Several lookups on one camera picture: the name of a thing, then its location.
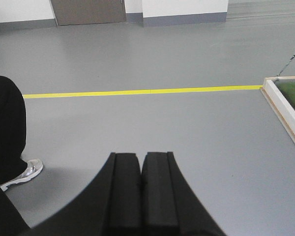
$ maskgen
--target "silver sneaker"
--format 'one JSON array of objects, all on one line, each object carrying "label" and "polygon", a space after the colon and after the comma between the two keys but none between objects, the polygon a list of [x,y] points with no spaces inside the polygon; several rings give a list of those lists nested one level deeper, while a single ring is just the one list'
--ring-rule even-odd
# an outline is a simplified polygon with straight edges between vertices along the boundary
[{"label": "silver sneaker", "polygon": [[30,181],[32,178],[36,177],[44,167],[42,161],[39,159],[30,160],[27,163],[28,167],[23,173],[21,173],[16,178],[0,185],[0,188],[3,191],[6,191],[10,185]]}]

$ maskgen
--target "doorway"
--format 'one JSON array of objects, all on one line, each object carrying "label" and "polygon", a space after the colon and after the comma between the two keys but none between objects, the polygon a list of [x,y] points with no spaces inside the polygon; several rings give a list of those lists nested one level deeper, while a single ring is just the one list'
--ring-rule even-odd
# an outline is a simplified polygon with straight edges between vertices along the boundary
[{"label": "doorway", "polygon": [[51,0],[51,4],[59,26],[126,21],[124,0]]}]

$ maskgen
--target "white wall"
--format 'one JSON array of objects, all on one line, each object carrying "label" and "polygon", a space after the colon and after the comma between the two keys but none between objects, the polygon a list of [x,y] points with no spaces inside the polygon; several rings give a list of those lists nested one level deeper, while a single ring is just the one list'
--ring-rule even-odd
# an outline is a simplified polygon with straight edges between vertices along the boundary
[{"label": "white wall", "polygon": [[228,0],[142,0],[143,17],[227,12]]},{"label": "white wall", "polygon": [[142,13],[142,0],[124,0],[126,13]]},{"label": "white wall", "polygon": [[49,0],[0,0],[0,23],[52,18]]}]

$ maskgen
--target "yellow floor line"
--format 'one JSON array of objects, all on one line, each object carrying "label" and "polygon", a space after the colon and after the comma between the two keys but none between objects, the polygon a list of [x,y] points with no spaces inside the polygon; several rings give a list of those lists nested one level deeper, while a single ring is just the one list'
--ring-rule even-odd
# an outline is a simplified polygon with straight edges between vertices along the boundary
[{"label": "yellow floor line", "polygon": [[23,97],[24,98],[53,98],[53,97],[162,94],[162,93],[182,93],[182,92],[213,92],[213,91],[231,91],[231,90],[258,90],[261,87],[262,85],[248,85],[248,86],[205,87],[205,88],[142,89],[142,90],[124,90],[124,91],[103,91],[103,92],[42,93],[42,94],[25,94],[23,95]]}]

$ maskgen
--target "black foam pad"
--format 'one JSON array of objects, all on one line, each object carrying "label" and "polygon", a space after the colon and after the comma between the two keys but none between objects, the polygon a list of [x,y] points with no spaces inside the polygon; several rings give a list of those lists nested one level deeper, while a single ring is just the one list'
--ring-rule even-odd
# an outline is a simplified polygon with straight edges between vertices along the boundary
[{"label": "black foam pad", "polygon": [[189,187],[180,172],[174,154],[168,152],[167,155],[180,234],[184,236],[226,236]]},{"label": "black foam pad", "polygon": [[16,236],[29,227],[0,188],[0,236]]},{"label": "black foam pad", "polygon": [[144,230],[147,236],[178,234],[167,154],[149,152],[142,169]]},{"label": "black foam pad", "polygon": [[67,206],[22,236],[102,236],[107,232],[116,154]]},{"label": "black foam pad", "polygon": [[111,236],[141,235],[141,171],[136,154],[116,156],[109,219]]}]

